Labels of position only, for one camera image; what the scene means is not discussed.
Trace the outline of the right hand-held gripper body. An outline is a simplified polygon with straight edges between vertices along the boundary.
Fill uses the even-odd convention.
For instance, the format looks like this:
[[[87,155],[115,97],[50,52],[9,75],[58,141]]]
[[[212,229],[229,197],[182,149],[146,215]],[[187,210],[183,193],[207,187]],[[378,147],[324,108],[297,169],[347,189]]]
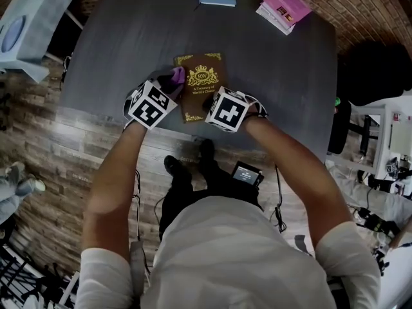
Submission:
[[[221,86],[214,95],[205,122],[226,132],[237,132],[244,119],[253,116],[268,116],[256,97]]]

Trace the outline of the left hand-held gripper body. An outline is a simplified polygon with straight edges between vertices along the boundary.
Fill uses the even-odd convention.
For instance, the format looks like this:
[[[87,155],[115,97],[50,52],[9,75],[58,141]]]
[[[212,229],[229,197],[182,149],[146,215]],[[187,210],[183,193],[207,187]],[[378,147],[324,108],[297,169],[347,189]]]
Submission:
[[[131,90],[126,97],[123,116],[124,127],[138,122],[151,130],[174,108],[184,87],[183,70],[158,70],[152,72],[143,83]]]

